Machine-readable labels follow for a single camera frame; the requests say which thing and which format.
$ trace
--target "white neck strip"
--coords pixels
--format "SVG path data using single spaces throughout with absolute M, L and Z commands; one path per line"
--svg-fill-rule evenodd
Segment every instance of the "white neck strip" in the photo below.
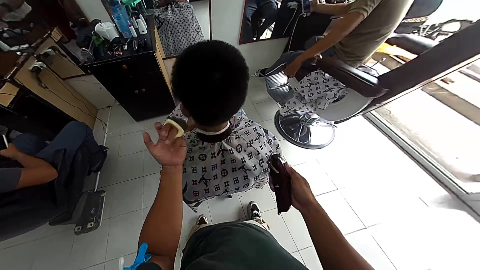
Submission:
M 220 131 L 218 131 L 218 132 L 203 131 L 203 130 L 201 130 L 201 129 L 199 129 L 199 128 L 197 128 L 197 132 L 198 132 L 198 133 L 201 133 L 201 134 L 205 134 L 205 135 L 218 135 L 218 134 L 220 134 L 220 133 L 225 132 L 225 131 L 228 129 L 229 126 L 230 126 L 230 122 L 227 122 L 227 126 L 224 127 L 222 130 L 220 130 Z

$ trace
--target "barber cape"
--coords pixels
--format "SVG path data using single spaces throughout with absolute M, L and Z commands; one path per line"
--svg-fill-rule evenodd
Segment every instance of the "barber cape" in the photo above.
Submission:
M 282 114 L 290 110 L 318 114 L 330 103 L 342 99 L 348 93 L 345 85 L 321 70 L 307 74 L 300 82 L 295 78 L 288 82 L 294 94 L 280 109 Z
M 169 117 L 188 120 L 179 106 Z M 194 129 L 185 134 L 185 139 L 183 201 L 194 210 L 215 196 L 261 188 L 268 182 L 268 158 L 274 152 L 281 153 L 277 138 L 249 120 L 243 109 L 221 134 L 205 135 Z

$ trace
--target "neck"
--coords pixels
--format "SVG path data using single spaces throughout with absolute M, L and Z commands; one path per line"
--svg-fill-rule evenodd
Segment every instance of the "neck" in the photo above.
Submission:
M 219 132 L 220 130 L 224 129 L 227 126 L 228 122 L 222 123 L 220 125 L 216 126 L 203 126 L 203 125 L 198 125 L 198 128 L 207 131 L 207 132 Z

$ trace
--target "chrome chair base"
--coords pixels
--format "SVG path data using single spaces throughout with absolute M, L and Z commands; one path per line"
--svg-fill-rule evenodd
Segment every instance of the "chrome chair base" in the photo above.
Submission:
M 294 112 L 275 114 L 275 128 L 287 141 L 306 149 L 321 149 L 332 143 L 335 126 L 319 120 L 317 115 Z

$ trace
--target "blue clip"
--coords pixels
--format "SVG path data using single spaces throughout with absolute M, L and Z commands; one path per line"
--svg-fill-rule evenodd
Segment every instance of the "blue clip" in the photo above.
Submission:
M 133 264 L 131 266 L 124 267 L 123 270 L 136 270 L 139 265 L 144 262 L 148 262 L 148 260 L 152 257 L 152 254 L 146 254 L 147 248 L 147 243 L 143 243 L 138 249 L 138 255 Z

